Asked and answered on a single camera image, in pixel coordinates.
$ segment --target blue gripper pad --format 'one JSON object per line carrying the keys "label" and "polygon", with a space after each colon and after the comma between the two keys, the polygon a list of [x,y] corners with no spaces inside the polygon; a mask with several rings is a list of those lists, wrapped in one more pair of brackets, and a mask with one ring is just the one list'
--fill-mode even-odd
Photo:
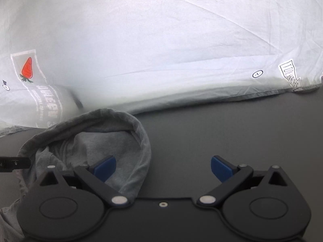
{"label": "blue gripper pad", "polygon": [[105,182],[116,171],[116,167],[117,161],[114,156],[111,156],[92,166],[91,171],[94,176]]}
{"label": "blue gripper pad", "polygon": [[211,170],[221,182],[224,182],[234,175],[234,170],[216,157],[212,157],[211,159]]}

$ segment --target table surface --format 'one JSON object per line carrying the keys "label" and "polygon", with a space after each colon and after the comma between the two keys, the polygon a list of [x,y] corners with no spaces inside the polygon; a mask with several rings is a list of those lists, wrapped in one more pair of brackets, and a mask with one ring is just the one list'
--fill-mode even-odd
{"label": "table surface", "polygon": [[[281,166],[312,210],[304,238],[323,241],[323,89],[241,102],[221,102],[136,115],[146,129],[152,160],[139,197],[197,199],[220,182],[210,160],[220,155],[255,170]],[[42,129],[0,138],[0,155],[16,156]],[[14,173],[0,174],[0,207],[19,197]]]}

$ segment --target metal screw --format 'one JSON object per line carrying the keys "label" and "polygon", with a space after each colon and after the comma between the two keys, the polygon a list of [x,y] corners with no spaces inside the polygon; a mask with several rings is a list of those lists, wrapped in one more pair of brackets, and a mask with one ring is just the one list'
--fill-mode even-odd
{"label": "metal screw", "polygon": [[203,204],[212,204],[216,201],[215,197],[211,195],[203,195],[200,197],[200,202]]}
{"label": "metal screw", "polygon": [[168,206],[168,203],[167,203],[167,202],[160,202],[160,203],[159,203],[159,206],[160,206],[161,208],[165,208],[165,207],[167,207],[167,206]]}
{"label": "metal screw", "polygon": [[125,196],[122,196],[122,195],[117,195],[117,196],[114,196],[111,199],[111,201],[114,204],[125,204],[128,202],[128,198],[126,198]]}

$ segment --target gray cloth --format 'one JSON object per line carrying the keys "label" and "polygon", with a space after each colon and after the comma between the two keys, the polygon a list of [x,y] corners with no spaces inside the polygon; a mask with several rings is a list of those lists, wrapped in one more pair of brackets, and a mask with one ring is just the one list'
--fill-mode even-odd
{"label": "gray cloth", "polygon": [[23,239],[17,209],[47,166],[69,170],[91,166],[108,155],[116,158],[117,168],[105,183],[133,200],[146,177],[151,148],[143,126],[132,115],[98,109],[59,123],[27,141],[18,156],[29,157],[32,166],[17,170],[20,199],[0,211],[0,242]]}

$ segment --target wrinkled fabric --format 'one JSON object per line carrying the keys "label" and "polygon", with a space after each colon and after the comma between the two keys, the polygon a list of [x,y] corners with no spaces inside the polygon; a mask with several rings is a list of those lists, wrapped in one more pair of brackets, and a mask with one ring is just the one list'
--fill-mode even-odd
{"label": "wrinkled fabric", "polygon": [[16,170],[20,199],[0,211],[0,242],[23,239],[17,209],[47,166],[71,170],[76,166],[91,166],[110,155],[116,158],[117,168],[105,183],[133,201],[146,177],[151,149],[143,126],[132,115],[99,109],[31,138],[18,153],[19,157],[31,160],[30,169]]}
{"label": "wrinkled fabric", "polygon": [[322,14],[323,0],[0,0],[0,119],[47,128],[80,103],[136,114],[316,88]]}

